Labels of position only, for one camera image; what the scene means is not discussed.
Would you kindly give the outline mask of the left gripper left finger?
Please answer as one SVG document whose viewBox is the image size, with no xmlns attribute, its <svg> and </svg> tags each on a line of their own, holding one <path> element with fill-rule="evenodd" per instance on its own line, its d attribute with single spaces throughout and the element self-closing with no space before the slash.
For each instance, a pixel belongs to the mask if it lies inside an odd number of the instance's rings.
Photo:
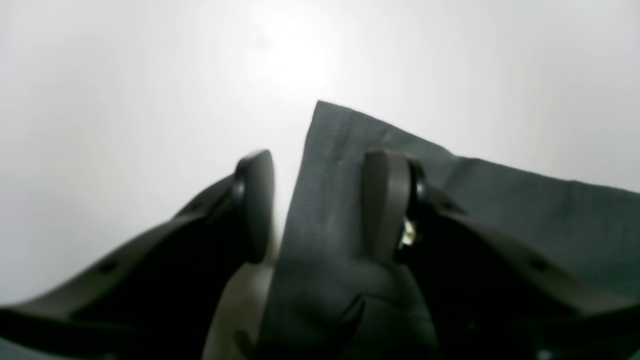
<svg viewBox="0 0 640 360">
<path fill-rule="evenodd" d="M 265 259 L 269 150 L 243 157 L 169 220 L 32 299 L 1 308 L 1 339 L 78 360 L 199 360 L 231 277 Z"/>
</svg>

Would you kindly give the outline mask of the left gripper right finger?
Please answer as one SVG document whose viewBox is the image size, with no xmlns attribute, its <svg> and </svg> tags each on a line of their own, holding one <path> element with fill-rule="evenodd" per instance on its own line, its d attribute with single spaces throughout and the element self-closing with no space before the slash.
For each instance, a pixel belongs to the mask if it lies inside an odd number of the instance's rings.
<svg viewBox="0 0 640 360">
<path fill-rule="evenodd" d="M 362 221 L 370 257 L 407 267 L 446 360 L 628 360 L 639 350 L 638 300 L 474 219 L 406 153 L 365 154 Z"/>
</svg>

